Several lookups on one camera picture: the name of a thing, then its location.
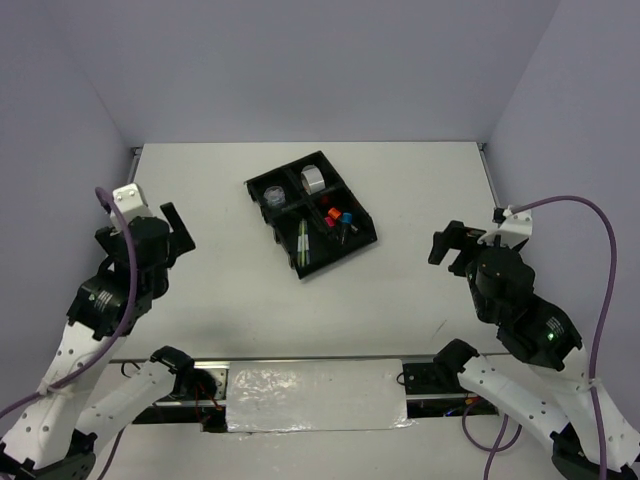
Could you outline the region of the blue capped black highlighter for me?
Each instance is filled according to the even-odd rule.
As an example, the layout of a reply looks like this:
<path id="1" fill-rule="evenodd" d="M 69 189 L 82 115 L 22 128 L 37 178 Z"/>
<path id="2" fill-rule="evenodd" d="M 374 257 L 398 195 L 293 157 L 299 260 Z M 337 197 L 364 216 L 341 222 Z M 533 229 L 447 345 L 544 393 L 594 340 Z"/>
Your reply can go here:
<path id="1" fill-rule="evenodd" d="M 343 246 L 345 246 L 348 242 L 349 236 L 351 234 L 351 225 L 352 225 L 352 214 L 349 212 L 344 212 L 341 216 L 341 234 L 340 234 L 340 242 Z"/>

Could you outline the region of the orange capped black marker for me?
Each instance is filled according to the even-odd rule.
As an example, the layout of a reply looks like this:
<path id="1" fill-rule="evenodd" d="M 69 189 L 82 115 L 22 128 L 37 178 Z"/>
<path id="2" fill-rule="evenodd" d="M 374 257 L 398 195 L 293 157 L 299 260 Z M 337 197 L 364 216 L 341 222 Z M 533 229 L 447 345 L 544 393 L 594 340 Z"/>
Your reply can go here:
<path id="1" fill-rule="evenodd" d="M 359 234 L 359 227 L 355 222 L 355 207 L 352 204 L 346 202 L 344 199 L 341 199 L 339 197 L 322 196 L 318 201 L 318 206 L 323 219 L 325 218 L 330 208 L 336 208 L 342 214 L 344 212 L 351 213 L 352 214 L 351 232 L 354 235 Z"/>

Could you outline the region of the pink capped black highlighter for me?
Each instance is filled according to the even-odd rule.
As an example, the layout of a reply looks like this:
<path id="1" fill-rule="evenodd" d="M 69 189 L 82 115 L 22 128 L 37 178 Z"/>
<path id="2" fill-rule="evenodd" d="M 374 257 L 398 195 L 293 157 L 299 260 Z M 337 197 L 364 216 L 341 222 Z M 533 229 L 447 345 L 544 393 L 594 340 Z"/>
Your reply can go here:
<path id="1" fill-rule="evenodd" d="M 340 233 L 341 217 L 342 213 L 338 209 L 330 208 L 324 218 L 325 223 L 334 237 L 337 237 Z"/>

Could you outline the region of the clear blue pen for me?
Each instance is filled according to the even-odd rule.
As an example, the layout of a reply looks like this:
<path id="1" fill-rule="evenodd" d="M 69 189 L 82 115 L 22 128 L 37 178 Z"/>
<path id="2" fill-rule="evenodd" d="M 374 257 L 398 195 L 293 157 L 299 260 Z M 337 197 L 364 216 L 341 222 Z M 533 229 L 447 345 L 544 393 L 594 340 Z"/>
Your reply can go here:
<path id="1" fill-rule="evenodd" d="M 308 233 L 305 232 L 301 236 L 300 240 L 301 240 L 301 253 L 300 253 L 301 265 L 303 267 L 306 267 L 310 264 L 310 242 L 309 242 Z"/>

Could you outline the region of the clear tape roll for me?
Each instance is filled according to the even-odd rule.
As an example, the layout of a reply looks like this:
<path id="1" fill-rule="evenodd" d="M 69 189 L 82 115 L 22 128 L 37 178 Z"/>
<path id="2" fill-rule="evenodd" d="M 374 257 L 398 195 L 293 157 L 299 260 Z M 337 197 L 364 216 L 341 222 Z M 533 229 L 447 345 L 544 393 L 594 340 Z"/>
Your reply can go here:
<path id="1" fill-rule="evenodd" d="M 306 165 L 300 173 L 300 181 L 308 195 L 318 193 L 326 188 L 321 170 L 315 165 Z"/>

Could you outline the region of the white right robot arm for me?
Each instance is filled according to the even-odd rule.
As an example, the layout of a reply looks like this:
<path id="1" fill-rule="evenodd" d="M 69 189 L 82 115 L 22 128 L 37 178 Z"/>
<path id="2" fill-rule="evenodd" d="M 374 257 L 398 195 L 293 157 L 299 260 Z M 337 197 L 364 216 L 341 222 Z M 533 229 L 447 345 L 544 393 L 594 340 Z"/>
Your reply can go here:
<path id="1" fill-rule="evenodd" d="M 474 229 L 451 221 L 433 235 L 428 261 L 458 255 L 448 270 L 466 279 L 478 319 L 497 328 L 506 350 L 545 384 L 554 402 L 535 397 L 497 372 L 488 359 L 454 339 L 427 363 L 403 366 L 403 386 L 436 385 L 465 390 L 502 412 L 504 420 L 550 448 L 551 461 L 566 479 L 633 479 L 639 460 L 639 432 L 626 421 L 597 376 L 597 357 L 614 289 L 618 249 L 609 218 L 593 202 L 573 199 L 601 219 L 610 248 L 605 296 L 591 346 L 558 306 L 534 293 L 534 270 L 521 257 L 533 233 L 535 203 L 494 211 L 496 228 Z"/>

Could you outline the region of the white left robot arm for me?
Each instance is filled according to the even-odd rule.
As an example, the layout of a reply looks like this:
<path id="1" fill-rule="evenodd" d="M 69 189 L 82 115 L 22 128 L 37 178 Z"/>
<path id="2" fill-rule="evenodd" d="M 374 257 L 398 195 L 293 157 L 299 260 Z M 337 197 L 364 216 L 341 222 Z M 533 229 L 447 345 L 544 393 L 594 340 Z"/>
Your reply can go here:
<path id="1" fill-rule="evenodd" d="M 96 191 L 111 224 L 96 231 L 106 257 L 78 289 L 61 342 L 36 391 L 2 410 L 20 417 L 1 438 L 4 479 L 85 479 L 107 445 L 157 401 L 214 400 L 218 385 L 174 347 L 151 354 L 126 382 L 90 397 L 136 322 L 169 289 L 169 271 L 195 243 L 171 203 L 149 209 L 135 183 Z"/>

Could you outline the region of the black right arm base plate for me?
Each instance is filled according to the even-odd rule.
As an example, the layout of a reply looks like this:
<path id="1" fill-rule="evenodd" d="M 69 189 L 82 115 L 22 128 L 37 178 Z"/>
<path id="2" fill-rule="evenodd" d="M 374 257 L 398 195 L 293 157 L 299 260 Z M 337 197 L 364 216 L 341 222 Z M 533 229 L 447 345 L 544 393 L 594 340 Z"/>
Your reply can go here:
<path id="1" fill-rule="evenodd" d="M 404 363 L 401 382 L 409 397 L 443 395 L 451 392 L 439 366 L 433 362 Z"/>

